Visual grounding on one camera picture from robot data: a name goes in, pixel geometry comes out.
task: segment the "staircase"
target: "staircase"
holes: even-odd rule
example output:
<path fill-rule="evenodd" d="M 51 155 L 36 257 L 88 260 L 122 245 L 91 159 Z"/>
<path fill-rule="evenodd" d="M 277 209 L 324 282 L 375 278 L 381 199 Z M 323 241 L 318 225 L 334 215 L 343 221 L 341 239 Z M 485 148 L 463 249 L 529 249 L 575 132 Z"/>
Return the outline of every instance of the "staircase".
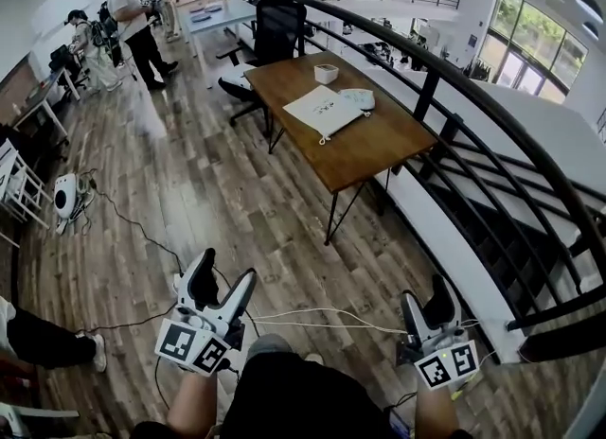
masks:
<path fill-rule="evenodd" d="M 513 269 L 494 244 L 484 226 L 480 224 L 472 212 L 450 190 L 438 184 L 430 184 L 430 186 L 453 213 L 454 218 L 460 224 L 460 228 L 464 229 L 463 232 L 467 234 L 466 239 L 480 260 L 485 263 L 492 279 L 496 283 L 501 283 L 503 288 L 507 290 L 510 302 L 515 306 L 520 315 L 526 316 L 532 308 L 530 297 L 527 293 L 524 293 L 519 279 L 516 279 Z M 542 274 L 537 270 L 538 265 L 530 255 L 529 249 L 520 242 L 519 237 L 513 233 L 510 224 L 498 212 L 486 205 L 471 202 L 475 210 L 489 225 L 489 228 L 506 249 L 508 256 L 520 271 L 521 279 L 527 284 L 532 296 L 535 298 L 538 297 L 544 288 L 544 280 Z M 547 272 L 551 272 L 557 262 L 557 249 L 555 246 L 545 234 L 522 223 L 519 223 L 519 225 L 532 244 L 544 268 Z"/>

